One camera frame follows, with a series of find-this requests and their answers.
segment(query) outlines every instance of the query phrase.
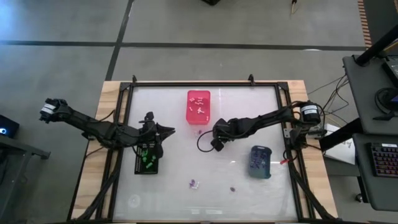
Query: small purple object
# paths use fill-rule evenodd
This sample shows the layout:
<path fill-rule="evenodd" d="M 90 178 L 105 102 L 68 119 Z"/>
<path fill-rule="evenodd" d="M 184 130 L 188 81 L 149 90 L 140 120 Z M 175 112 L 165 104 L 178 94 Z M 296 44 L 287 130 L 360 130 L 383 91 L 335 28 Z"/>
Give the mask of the small purple object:
<path fill-rule="evenodd" d="M 191 182 L 189 183 L 189 187 L 192 188 L 195 186 L 195 180 L 192 179 Z"/>

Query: blue light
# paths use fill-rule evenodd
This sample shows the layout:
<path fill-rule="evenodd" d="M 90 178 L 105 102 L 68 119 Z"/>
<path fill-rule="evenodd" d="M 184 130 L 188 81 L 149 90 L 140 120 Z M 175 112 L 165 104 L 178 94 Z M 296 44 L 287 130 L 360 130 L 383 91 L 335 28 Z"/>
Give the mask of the blue light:
<path fill-rule="evenodd" d="M 7 129 L 5 128 L 0 128 L 0 134 L 6 134 L 7 133 Z"/>

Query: transparent surface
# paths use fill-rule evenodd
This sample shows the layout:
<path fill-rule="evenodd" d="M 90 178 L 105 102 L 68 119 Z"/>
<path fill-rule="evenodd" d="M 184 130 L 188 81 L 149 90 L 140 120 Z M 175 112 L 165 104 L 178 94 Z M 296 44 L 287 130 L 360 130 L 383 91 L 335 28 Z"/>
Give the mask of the transparent surface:
<path fill-rule="evenodd" d="M 188 90 L 211 92 L 208 125 L 191 126 L 185 119 Z M 277 110 L 274 87 L 139 87 L 134 89 L 129 125 L 140 128 L 148 111 L 155 122 L 174 127 L 163 142 L 164 156 L 156 175 L 134 175 L 135 154 L 126 148 L 119 180 L 115 220 L 296 220 L 289 169 L 280 165 L 285 150 L 280 124 L 247 139 L 228 142 L 222 151 L 200 152 L 199 131 L 211 130 L 218 119 L 253 118 Z M 211 133 L 200 139 L 211 149 Z M 271 178 L 248 174 L 253 146 L 272 150 Z M 197 189 L 190 189 L 194 179 Z"/>

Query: wooden board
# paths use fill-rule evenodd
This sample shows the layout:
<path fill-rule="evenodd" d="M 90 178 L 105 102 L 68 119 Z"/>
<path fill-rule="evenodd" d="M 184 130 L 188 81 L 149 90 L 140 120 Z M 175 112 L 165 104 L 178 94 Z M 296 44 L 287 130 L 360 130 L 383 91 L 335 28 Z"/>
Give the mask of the wooden board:
<path fill-rule="evenodd" d="M 205 83 L 206 81 L 196 81 L 198 83 Z M 245 83 L 248 81 L 229 81 L 234 83 Z M 304 81 L 302 80 L 273 80 L 273 81 L 256 81 L 256 82 L 287 82 L 289 84 L 290 98 L 292 101 L 307 101 L 308 96 L 305 89 Z M 101 97 L 99 99 L 98 110 L 96 113 L 96 119 L 101 119 L 107 116 L 116 107 L 116 102 L 119 94 L 119 81 L 104 82 Z M 124 109 L 126 106 L 126 99 L 123 101 L 121 118 L 124 116 Z M 308 143 L 319 147 L 319 142 L 316 140 L 309 139 Z M 89 143 L 87 153 L 94 151 L 100 147 L 99 143 L 92 141 Z M 320 203 L 326 208 L 326 210 L 337 217 L 337 211 L 335 207 L 335 201 L 330 189 L 329 178 L 326 173 L 325 163 L 323 161 L 322 152 L 318 149 L 308 147 L 303 150 L 303 157 L 305 161 L 305 168 L 307 171 L 308 181 L 310 184 L 311 191 L 315 194 Z M 78 192 L 76 195 L 75 204 L 73 206 L 72 218 L 79 217 L 90 203 L 95 198 L 101 187 L 102 175 L 104 171 L 104 164 L 106 160 L 106 150 L 101 150 L 92 154 L 86 158 L 83 165 L 83 171 L 78 186 Z M 103 217 L 107 216 L 108 211 L 108 200 L 110 191 L 106 195 L 106 203 L 103 210 Z M 305 197 L 300 191 L 300 198 L 303 205 L 304 217 L 308 217 L 308 211 L 306 209 Z"/>

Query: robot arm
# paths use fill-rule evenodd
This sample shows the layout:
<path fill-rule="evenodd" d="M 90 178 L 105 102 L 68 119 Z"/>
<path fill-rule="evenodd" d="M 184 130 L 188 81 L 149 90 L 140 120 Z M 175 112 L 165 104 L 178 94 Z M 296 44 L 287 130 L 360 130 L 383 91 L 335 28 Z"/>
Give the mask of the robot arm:
<path fill-rule="evenodd" d="M 65 100 L 46 99 L 40 111 L 40 120 L 49 122 L 63 121 L 83 131 L 83 136 L 94 136 L 102 146 L 108 149 L 114 147 L 131 147 L 140 143 L 154 142 L 157 145 L 155 155 L 163 155 L 162 141 L 172 135 L 174 128 L 163 127 L 155 124 L 154 114 L 146 114 L 142 128 L 136 129 L 120 123 L 99 121 L 68 106 Z"/>
<path fill-rule="evenodd" d="M 300 108 L 300 119 L 294 117 L 292 109 L 296 107 Z M 303 148 L 303 144 L 306 143 L 305 136 L 310 128 L 320 123 L 318 105 L 310 101 L 296 101 L 280 110 L 260 115 L 257 118 L 233 118 L 228 122 L 221 118 L 213 126 L 211 145 L 220 151 L 224 148 L 224 143 L 228 141 L 247 138 L 258 129 L 284 122 L 290 122 L 296 126 L 290 132 L 290 144 L 293 149 Z"/>

